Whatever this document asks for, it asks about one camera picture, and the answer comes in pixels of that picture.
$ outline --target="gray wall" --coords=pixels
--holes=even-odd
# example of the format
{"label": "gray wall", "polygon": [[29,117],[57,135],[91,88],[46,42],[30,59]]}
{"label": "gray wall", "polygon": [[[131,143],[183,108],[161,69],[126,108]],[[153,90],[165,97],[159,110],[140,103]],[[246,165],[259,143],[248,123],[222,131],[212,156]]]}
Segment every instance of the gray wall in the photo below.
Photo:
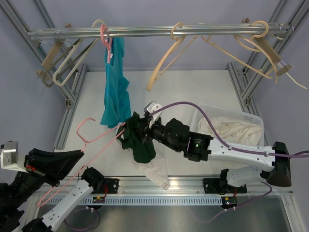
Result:
{"label": "gray wall", "polygon": [[[308,28],[309,19],[282,55],[282,60],[293,66],[289,74],[308,89],[296,86],[283,75],[277,85],[272,80],[263,79],[254,93],[269,144],[285,142],[291,154],[309,149]],[[291,169],[293,192],[309,231],[309,159],[292,160]]]}
{"label": "gray wall", "polygon": [[[0,11],[0,143],[19,142],[19,153],[38,148],[52,151],[64,112],[64,98],[46,88],[34,73],[40,63]],[[0,169],[0,182],[11,182],[16,172]]]}
{"label": "gray wall", "polygon": [[[41,28],[33,13],[31,1],[14,0],[19,11],[33,28]],[[238,24],[245,17],[253,21],[271,16],[278,0],[44,0],[55,26],[63,28],[66,23],[74,27],[90,27],[98,19],[107,26],[168,26],[182,22],[185,25]],[[192,36],[186,38],[188,43]],[[246,61],[250,52],[243,49],[232,36],[214,36],[213,40],[224,49]],[[126,55],[124,69],[153,70],[173,41],[168,37],[125,38]],[[91,71],[104,69],[105,49],[97,43],[85,62]],[[170,70],[225,69],[231,61],[225,54],[198,38],[181,55]]]}

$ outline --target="hanger hook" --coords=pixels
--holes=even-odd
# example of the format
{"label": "hanger hook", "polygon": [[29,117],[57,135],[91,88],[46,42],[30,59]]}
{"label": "hanger hook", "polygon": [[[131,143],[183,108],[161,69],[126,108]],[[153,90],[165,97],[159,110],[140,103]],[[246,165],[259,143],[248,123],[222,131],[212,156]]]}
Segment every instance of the hanger hook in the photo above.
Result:
{"label": "hanger hook", "polygon": [[39,31],[42,31],[42,30],[37,30],[37,31],[34,33],[34,38],[35,38],[36,40],[38,40],[38,38],[37,38],[37,33],[38,33]]}
{"label": "hanger hook", "polygon": [[52,47],[52,45],[51,45],[49,42],[43,42],[42,40],[38,40],[38,38],[37,38],[37,33],[38,33],[39,31],[42,31],[42,30],[37,30],[37,31],[34,33],[34,38],[35,38],[37,41],[39,41],[40,43],[46,43],[46,44],[48,44],[48,45],[50,45],[50,46]]}
{"label": "hanger hook", "polygon": [[[60,35],[60,33],[61,33],[62,31],[63,31],[63,30],[55,30],[54,35],[53,35],[53,38],[54,38],[56,41],[62,42],[62,41],[60,40],[60,38],[59,38],[59,35]],[[57,32],[58,32],[58,39],[55,38],[55,34],[56,34]]]}
{"label": "hanger hook", "polygon": [[97,19],[96,21],[94,21],[94,23],[92,24],[92,28],[96,25],[96,24],[98,24],[98,23],[101,23],[101,24],[104,24],[104,25],[106,25],[106,23],[102,20],[102,19]]}
{"label": "hanger hook", "polygon": [[170,32],[170,38],[171,38],[172,40],[176,40],[176,41],[179,40],[179,37],[176,36],[176,35],[174,35],[174,30],[175,30],[176,27],[178,27],[178,26],[179,26],[180,28],[182,28],[182,27],[183,27],[183,24],[182,24],[181,22],[179,22],[179,23],[176,23],[176,25],[173,27],[172,31]]}
{"label": "hanger hook", "polygon": [[71,46],[74,46],[74,44],[72,44],[71,41],[65,40],[65,41],[63,42],[63,44],[64,44],[66,47],[68,47],[68,46],[65,44],[65,42],[68,42],[69,44],[71,44]]}
{"label": "hanger hook", "polygon": [[261,20],[255,21],[254,23],[251,23],[251,26],[255,26],[256,24],[263,24],[265,26],[265,31],[262,34],[260,34],[260,35],[253,35],[253,36],[251,36],[250,40],[252,40],[253,38],[264,37],[264,36],[267,35],[267,33],[269,31],[269,26],[268,26],[268,24],[266,22],[261,21]]}

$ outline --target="metal pole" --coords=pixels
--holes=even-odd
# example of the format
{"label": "metal pole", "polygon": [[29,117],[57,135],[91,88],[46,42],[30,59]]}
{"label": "metal pole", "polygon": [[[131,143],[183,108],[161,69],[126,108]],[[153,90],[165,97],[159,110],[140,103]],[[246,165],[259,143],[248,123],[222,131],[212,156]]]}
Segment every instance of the metal pole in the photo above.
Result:
{"label": "metal pole", "polygon": [[[270,23],[273,23],[273,22],[276,22],[278,17],[280,16],[281,12],[283,11],[283,9],[285,8],[287,2],[289,0],[280,0],[278,2],[278,5],[276,6],[276,9],[274,10],[274,12],[272,13],[270,19],[269,19],[269,22]],[[255,61],[256,57],[259,55],[260,53],[257,53],[257,52],[252,52],[247,64],[249,64],[250,66],[253,64],[253,62]],[[244,72],[247,73],[249,70],[249,68],[245,67],[244,68]]]}
{"label": "metal pole", "polygon": [[[278,54],[282,54],[287,45],[290,43],[290,41],[295,37],[295,35],[300,30],[303,23],[308,18],[309,16],[308,12],[309,12],[309,0],[301,0],[301,2],[294,10],[288,22],[290,25],[293,26],[291,28],[291,31],[289,31],[292,33],[292,35],[283,40],[282,42],[281,41],[275,42],[274,49],[278,52]],[[263,65],[261,66],[261,69],[267,72],[270,69],[270,66],[271,65],[268,59],[265,59]],[[243,99],[243,101],[245,101],[248,97],[252,95],[256,86],[260,83],[262,79],[263,79],[262,76],[258,74],[254,75],[254,77],[250,80],[249,84],[246,86],[244,92],[242,93],[241,98]]]}
{"label": "metal pole", "polygon": [[[170,36],[174,26],[159,27],[116,27],[108,28],[106,35],[110,37],[142,37],[142,36]],[[272,34],[285,34],[289,25],[270,23],[269,32]],[[235,25],[193,25],[176,28],[174,35],[236,35],[236,34],[262,34],[265,26],[262,24]],[[99,38],[100,28],[65,28],[32,30],[27,33],[32,40],[37,39],[69,39],[69,38]]]}

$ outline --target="cable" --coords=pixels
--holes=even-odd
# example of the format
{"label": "cable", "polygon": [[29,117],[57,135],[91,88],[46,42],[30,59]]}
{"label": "cable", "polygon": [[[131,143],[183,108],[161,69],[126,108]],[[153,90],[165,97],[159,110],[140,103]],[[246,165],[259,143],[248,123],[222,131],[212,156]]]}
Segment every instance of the cable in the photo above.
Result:
{"label": "cable", "polygon": [[227,211],[232,211],[232,210],[239,209],[239,208],[241,208],[241,207],[244,207],[244,206],[250,204],[250,203],[253,202],[253,201],[256,201],[256,200],[258,200],[258,199],[261,199],[261,198],[267,196],[268,194],[270,194],[270,193],[272,192],[272,187],[271,187],[271,185],[268,184],[268,183],[266,183],[266,182],[261,182],[261,183],[263,183],[264,185],[266,185],[266,186],[269,187],[269,191],[268,191],[267,193],[264,193],[264,194],[261,195],[261,196],[254,197],[254,198],[252,198],[252,199],[246,201],[245,203],[240,204],[240,205],[238,205],[238,206],[236,206],[236,207],[229,208],[229,209],[225,209],[225,210],[219,212],[218,214],[216,214],[215,216],[213,216],[213,217],[212,217],[211,219],[209,219],[209,220],[203,221],[203,220],[198,219],[198,218],[194,215],[194,213],[193,213],[192,211],[191,211],[191,215],[192,215],[192,216],[194,217],[194,219],[195,219],[196,221],[198,221],[199,223],[205,223],[205,224],[206,224],[206,223],[210,223],[210,222],[214,221],[217,217],[219,217],[221,214],[223,214],[223,213],[225,213],[225,212],[227,212]]}
{"label": "cable", "polygon": [[237,189],[236,188],[234,188],[234,195],[233,195],[233,197],[236,197],[236,199],[238,199],[237,198]]}
{"label": "cable", "polygon": [[261,156],[278,156],[278,157],[285,157],[285,158],[308,158],[309,157],[309,151],[301,151],[301,152],[297,152],[294,155],[285,155],[285,154],[278,154],[278,153],[266,153],[266,152],[259,152],[259,151],[249,151],[249,150],[244,150],[244,149],[240,149],[240,148],[236,148],[236,147],[231,147],[229,144],[227,144],[218,134],[218,132],[216,131],[216,129],[214,128],[214,126],[212,125],[210,119],[208,118],[208,116],[205,114],[205,112],[196,104],[192,103],[192,102],[188,102],[188,101],[179,101],[179,102],[175,102],[166,106],[163,106],[161,109],[158,109],[154,112],[152,112],[151,114],[149,114],[149,116],[153,116],[163,110],[166,110],[172,106],[175,105],[181,105],[181,104],[185,104],[185,105],[191,105],[194,106],[196,109],[198,109],[202,115],[205,117],[205,119],[207,120],[209,126],[211,127],[213,133],[216,135],[216,137],[218,138],[218,140],[227,148],[234,150],[234,151],[238,151],[238,152],[243,152],[243,153],[249,153],[249,154],[254,154],[254,155],[261,155]]}
{"label": "cable", "polygon": [[[81,169],[82,168],[84,168],[85,167],[85,165],[83,166],[83,167],[81,167]],[[88,167],[87,167],[88,168]],[[77,175],[77,182],[79,181],[79,173],[78,173],[78,175]]]}
{"label": "cable", "polygon": [[[88,209],[90,209],[90,208],[88,208],[88,207],[86,207],[86,208],[81,208],[81,209],[78,209],[78,210],[74,211],[73,214],[75,214],[75,213],[77,213],[77,212],[80,212],[80,211],[88,210]],[[87,230],[93,230],[93,229],[95,229],[95,228],[99,225],[99,223],[100,223],[100,214],[99,214],[99,212],[98,212],[97,210],[95,210],[95,209],[91,209],[91,212],[94,212],[94,213],[95,213],[96,218],[95,218],[95,220],[94,220],[89,226],[87,226],[87,227],[85,227],[85,228],[78,229],[78,228],[73,227],[72,225],[70,225],[70,224],[67,222],[68,217],[67,217],[66,219],[64,219],[63,222],[64,222],[64,224],[65,224],[68,228],[70,228],[71,230],[74,230],[74,231],[87,231]]]}
{"label": "cable", "polygon": [[108,193],[108,187],[107,187],[107,185],[104,185],[103,188],[104,188],[104,194],[105,194],[104,197],[103,197],[103,200],[101,200],[101,199],[95,199],[94,201],[95,201],[96,203],[105,203],[106,195],[107,195],[107,193]]}

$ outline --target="wooden hanger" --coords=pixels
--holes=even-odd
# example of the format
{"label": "wooden hanger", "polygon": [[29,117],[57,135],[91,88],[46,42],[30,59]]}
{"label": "wooden hanger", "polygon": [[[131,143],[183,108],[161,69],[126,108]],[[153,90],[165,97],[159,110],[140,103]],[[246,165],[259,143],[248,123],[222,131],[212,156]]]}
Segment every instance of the wooden hanger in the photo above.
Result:
{"label": "wooden hanger", "polygon": [[[72,25],[70,23],[68,23],[68,24],[66,24],[64,26],[64,28],[71,28],[71,27],[72,27]],[[59,53],[62,45],[64,44],[64,42],[65,42],[65,40],[56,40],[55,41],[55,43],[53,44],[52,48],[49,50],[48,54],[46,55],[45,59],[43,60],[43,62],[41,64],[41,66],[43,68],[45,68],[45,69],[49,69],[50,68],[50,66],[52,65],[55,57],[57,56],[57,54]],[[52,78],[49,75],[46,75],[45,73],[46,73],[46,70],[45,71],[37,70],[35,72],[36,77],[41,78],[42,83],[46,87],[50,88],[51,86],[53,86],[54,83],[53,82],[51,82],[51,83],[47,82],[47,81],[51,80]]]}
{"label": "wooden hanger", "polygon": [[[97,19],[91,27],[94,27],[97,23],[102,23],[105,24],[105,22],[102,19]],[[88,47],[88,49],[84,52],[83,56],[80,58],[80,60],[76,63],[76,65],[72,68],[72,70],[70,71],[70,73],[66,76],[66,78],[60,83],[57,79],[57,75],[59,73],[61,73],[63,66],[68,62],[68,60],[70,59],[70,57],[76,52],[76,50],[79,48],[79,46],[81,45],[81,43],[83,42],[84,39],[81,39],[76,45],[73,46],[73,49],[71,50],[71,52],[67,55],[67,57],[64,59],[64,61],[60,64],[59,68],[54,72],[53,74],[53,82],[62,87],[66,84],[66,82],[69,80],[69,78],[73,75],[73,73],[75,72],[75,70],[77,69],[77,67],[82,63],[83,59],[87,56],[87,54],[89,53],[89,51],[93,48],[93,46],[96,44],[96,42],[98,41],[98,39],[95,39],[91,45]]]}
{"label": "wooden hanger", "polygon": [[186,38],[185,35],[181,36],[181,37],[178,37],[178,36],[175,36],[173,33],[174,33],[174,30],[176,29],[176,27],[180,27],[182,28],[183,27],[183,24],[182,23],[177,23],[171,33],[170,33],[170,38],[172,40],[175,40],[176,42],[168,49],[168,51],[165,53],[165,55],[162,57],[162,59],[159,61],[158,65],[156,66],[156,68],[154,69],[150,79],[149,79],[149,82],[147,84],[147,87],[146,89],[148,91],[151,91],[152,87],[153,87],[153,84],[154,82],[156,82],[156,80],[165,72],[165,70],[185,51],[185,49],[187,49],[187,47],[197,38],[197,36],[194,36],[193,39],[183,48],[183,50],[180,51],[180,53],[165,67],[165,69],[163,69],[159,75],[157,76],[162,64],[164,63],[164,61],[166,60],[166,58],[172,53],[174,52],[181,44],[182,42],[184,41],[184,39]]}
{"label": "wooden hanger", "polygon": [[[75,43],[73,43],[70,47],[68,47],[64,53],[62,53],[55,61],[54,63],[52,63],[48,69],[46,69],[44,72],[40,71],[39,73],[37,73],[37,75],[39,75],[42,78],[42,81],[46,81],[51,79],[51,77],[49,76],[49,72],[55,67],[55,65],[61,61],[65,55],[73,49],[74,45],[76,45],[78,42],[80,41],[80,39],[78,39]],[[93,43],[95,42],[95,40],[93,40],[86,48],[83,49],[83,51],[81,51],[81,53],[79,53],[60,73],[57,74],[56,79],[58,80],[72,65],[74,65],[74,63],[81,57],[84,56],[85,53],[89,50],[89,48],[91,46],[93,46]],[[46,85],[46,87],[50,88],[51,86],[53,86],[54,82],[51,82],[50,84],[48,83],[44,83]]]}
{"label": "wooden hanger", "polygon": [[[260,74],[261,76],[263,76],[263,77],[265,77],[265,78],[267,78],[267,79],[273,79],[271,76],[269,76],[269,74],[270,74],[273,70],[275,70],[275,71],[277,72],[277,67],[276,67],[276,65],[274,64],[274,62],[273,62],[272,58],[270,57],[270,55],[269,55],[261,46],[259,46],[258,44],[254,43],[254,42],[252,41],[254,38],[261,38],[261,37],[264,37],[264,36],[268,33],[269,27],[268,27],[268,24],[265,23],[264,21],[256,21],[256,22],[252,23],[251,25],[254,26],[255,24],[258,24],[258,23],[261,23],[261,22],[263,22],[263,25],[265,25],[265,28],[266,28],[266,29],[265,29],[265,32],[262,33],[261,35],[253,35],[253,36],[252,36],[251,38],[249,38],[249,39],[246,38],[246,37],[240,36],[240,35],[237,35],[237,36],[234,36],[234,37],[236,37],[235,39],[237,40],[237,42],[238,42],[241,46],[243,46],[244,48],[246,48],[246,49],[248,49],[248,50],[250,50],[250,51],[262,52],[262,53],[267,57],[267,59],[270,61],[270,63],[271,63],[271,65],[272,65],[273,68],[272,68],[271,70],[269,70],[269,71],[268,71],[267,73],[265,73],[265,74],[262,73],[262,70],[257,70],[257,69],[255,69],[255,68],[253,68],[252,66],[248,65],[247,63],[243,62],[242,60],[238,59],[237,57],[233,56],[232,54],[230,54],[230,53],[226,52],[225,50],[223,50],[222,48],[218,47],[215,43],[210,42],[211,35],[208,36],[206,39],[205,39],[204,36],[202,36],[202,39],[203,39],[206,43],[208,43],[208,44],[210,44],[211,46],[217,48],[218,50],[222,51],[223,53],[225,53],[226,55],[228,55],[228,56],[231,57],[232,59],[236,60],[237,62],[241,63],[242,65],[246,66],[247,68],[253,70],[254,72]],[[239,40],[239,38],[242,38],[242,39],[244,39],[245,41],[249,42],[250,44],[254,45],[257,49],[253,49],[253,48],[250,48],[250,47],[244,45],[244,44]]]}

